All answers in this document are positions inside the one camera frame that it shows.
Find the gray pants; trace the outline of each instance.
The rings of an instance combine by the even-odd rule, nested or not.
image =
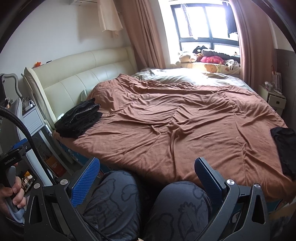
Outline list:
[[[125,171],[106,173],[84,216],[116,241],[194,241],[208,224],[206,193],[189,181],[171,183],[160,192],[149,186]]]

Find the headboard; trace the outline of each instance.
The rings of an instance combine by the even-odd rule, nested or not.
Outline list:
[[[136,72],[132,47],[120,47],[69,55],[34,69],[26,67],[24,80],[42,115],[54,128],[61,114],[79,104],[84,89],[119,74]]]

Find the hand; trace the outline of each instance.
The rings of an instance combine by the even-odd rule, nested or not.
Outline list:
[[[15,178],[15,183],[12,188],[7,188],[0,184],[0,211],[10,219],[12,219],[12,216],[9,213],[4,199],[6,197],[10,197],[13,192],[16,194],[16,196],[12,200],[13,204],[16,205],[18,208],[24,207],[26,205],[26,198],[24,197],[25,192],[21,188],[21,185],[22,181],[19,177]]]

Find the window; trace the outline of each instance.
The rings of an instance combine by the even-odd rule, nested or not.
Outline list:
[[[189,35],[188,22],[181,4],[171,5],[179,37],[180,50],[192,52],[197,46],[205,46],[216,52],[239,54],[237,33],[228,34],[225,10],[221,4],[188,3],[187,14],[191,20]]]

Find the person's leg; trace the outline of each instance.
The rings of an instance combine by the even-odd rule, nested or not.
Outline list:
[[[208,224],[211,204],[189,181],[167,185],[158,195],[145,226],[144,241],[194,241]]]
[[[147,203],[149,196],[138,178],[125,171],[112,171],[103,176],[83,215],[114,241],[138,240]]]

